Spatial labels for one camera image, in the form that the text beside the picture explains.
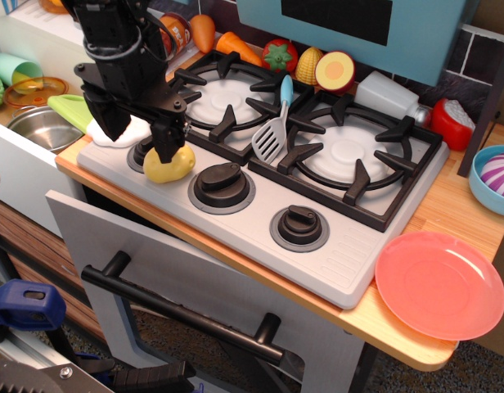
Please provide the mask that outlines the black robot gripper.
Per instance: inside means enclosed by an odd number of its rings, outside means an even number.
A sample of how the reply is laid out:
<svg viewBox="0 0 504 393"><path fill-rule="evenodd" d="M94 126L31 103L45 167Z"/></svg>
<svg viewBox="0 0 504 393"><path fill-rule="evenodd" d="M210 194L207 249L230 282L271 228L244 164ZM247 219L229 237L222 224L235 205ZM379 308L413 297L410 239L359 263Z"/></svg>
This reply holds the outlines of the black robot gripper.
<svg viewBox="0 0 504 393"><path fill-rule="evenodd" d="M116 142L130 115L151 124L155 151L162 164L172 162L187 135L187 104L165 81L168 62L160 38L139 38L128 46L99 46L83 40L92 59L74 68L83 80L83 97L104 134Z"/></svg>

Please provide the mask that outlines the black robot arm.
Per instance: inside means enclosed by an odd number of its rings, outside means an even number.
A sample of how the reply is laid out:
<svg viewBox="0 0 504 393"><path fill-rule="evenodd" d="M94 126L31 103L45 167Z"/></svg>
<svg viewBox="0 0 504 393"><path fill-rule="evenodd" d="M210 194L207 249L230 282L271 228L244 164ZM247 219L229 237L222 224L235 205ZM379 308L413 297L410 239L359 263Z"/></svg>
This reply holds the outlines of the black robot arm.
<svg viewBox="0 0 504 393"><path fill-rule="evenodd" d="M65 1L83 31L91 62L75 74L93 118L116 141L136 116L151 126L154 148L169 163L184 146L186 102L168 86L165 75L177 50L162 39L169 31L146 1Z"/></svg>

